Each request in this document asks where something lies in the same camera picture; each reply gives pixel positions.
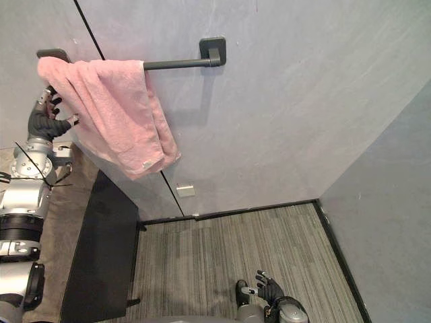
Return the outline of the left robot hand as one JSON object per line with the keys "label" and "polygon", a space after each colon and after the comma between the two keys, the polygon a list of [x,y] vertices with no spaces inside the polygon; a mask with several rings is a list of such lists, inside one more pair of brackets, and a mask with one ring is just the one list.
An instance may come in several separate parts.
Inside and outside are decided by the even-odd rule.
{"label": "left robot hand", "polygon": [[64,120],[57,120],[59,113],[57,105],[61,102],[62,98],[51,85],[44,88],[28,119],[29,139],[41,138],[52,142],[54,138],[61,137],[79,123],[77,114]]}

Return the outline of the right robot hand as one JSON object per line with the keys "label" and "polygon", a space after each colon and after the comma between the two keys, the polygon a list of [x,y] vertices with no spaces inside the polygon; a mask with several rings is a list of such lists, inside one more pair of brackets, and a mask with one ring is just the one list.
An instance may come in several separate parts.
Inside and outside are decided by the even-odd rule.
{"label": "right robot hand", "polygon": [[266,271],[258,270],[255,278],[258,280],[257,287],[241,287],[242,294],[260,297],[269,305],[285,296],[283,289]]}

